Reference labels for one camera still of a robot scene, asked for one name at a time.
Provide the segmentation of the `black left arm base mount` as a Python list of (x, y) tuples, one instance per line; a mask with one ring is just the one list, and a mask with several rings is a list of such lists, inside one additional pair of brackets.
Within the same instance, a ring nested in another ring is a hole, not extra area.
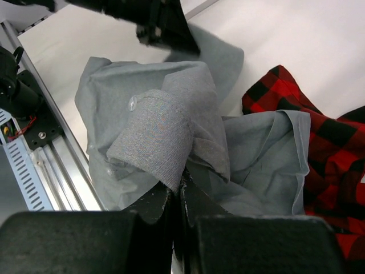
[(19, 79), (29, 88), (34, 90), (43, 99), (40, 109), (32, 117), (36, 117), (33, 125), (23, 134), (26, 143), (32, 151), (50, 144), (54, 139), (62, 136), (64, 131), (60, 126), (54, 112), (45, 100), (42, 89), (29, 70), (18, 74)]

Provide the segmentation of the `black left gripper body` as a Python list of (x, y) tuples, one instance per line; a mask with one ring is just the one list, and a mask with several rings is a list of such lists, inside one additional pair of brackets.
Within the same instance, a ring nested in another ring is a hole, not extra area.
[(68, 1), (77, 7), (105, 14), (115, 19), (132, 22), (137, 26), (136, 35), (148, 43), (148, 21), (152, 1)]

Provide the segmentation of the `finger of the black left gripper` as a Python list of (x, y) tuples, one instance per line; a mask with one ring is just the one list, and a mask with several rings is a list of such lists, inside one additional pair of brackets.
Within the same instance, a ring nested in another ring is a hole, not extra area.
[(199, 54), (180, 1), (152, 1), (148, 44), (154, 47)]

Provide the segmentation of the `grey button shirt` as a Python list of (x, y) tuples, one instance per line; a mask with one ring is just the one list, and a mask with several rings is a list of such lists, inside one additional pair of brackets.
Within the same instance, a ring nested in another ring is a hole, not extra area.
[(149, 64), (88, 60), (75, 104), (100, 200), (108, 209), (124, 209), (158, 182), (177, 192), (188, 170), (235, 215), (303, 214), (310, 115), (221, 116), (244, 52), (197, 26), (190, 29), (200, 56), (173, 52)]

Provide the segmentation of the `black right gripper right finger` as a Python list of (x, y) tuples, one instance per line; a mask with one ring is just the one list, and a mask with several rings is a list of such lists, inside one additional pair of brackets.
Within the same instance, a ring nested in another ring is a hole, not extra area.
[(184, 273), (345, 273), (332, 229), (307, 215), (238, 217), (188, 171), (180, 183), (178, 259)]

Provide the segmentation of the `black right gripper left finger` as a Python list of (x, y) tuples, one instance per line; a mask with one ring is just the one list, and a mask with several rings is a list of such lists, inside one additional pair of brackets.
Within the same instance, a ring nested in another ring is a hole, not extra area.
[(169, 273), (173, 194), (156, 185), (121, 211), (39, 211), (1, 225), (2, 273)]

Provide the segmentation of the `red black plaid shirt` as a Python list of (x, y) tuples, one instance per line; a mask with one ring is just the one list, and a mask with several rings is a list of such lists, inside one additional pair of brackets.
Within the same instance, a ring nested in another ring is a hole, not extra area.
[(296, 110), (311, 118), (304, 205), (335, 231), (348, 273), (364, 273), (364, 107), (336, 119), (318, 110), (278, 65), (242, 97), (242, 112)]

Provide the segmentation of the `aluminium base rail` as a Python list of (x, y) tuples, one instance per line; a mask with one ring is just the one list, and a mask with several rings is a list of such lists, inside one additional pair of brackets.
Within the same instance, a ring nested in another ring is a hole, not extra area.
[[(64, 133), (50, 144), (30, 150), (38, 176), (52, 203), (53, 211), (102, 211), (104, 206), (92, 185), (88, 171), (88, 160), (76, 141), (59, 107), (33, 65), (28, 52), (21, 44), (18, 34), (10, 23), (1, 22), (1, 48), (13, 53), (23, 47), (24, 53), (19, 64), (18, 74), (29, 70), (40, 88), (50, 109), (54, 112)], [(1, 133), (12, 141), (25, 137), (23, 134), (33, 125), (36, 117), (18, 119), (1, 110)], [(15, 176), (1, 145), (1, 207), (9, 212), (29, 211), (21, 195)]]

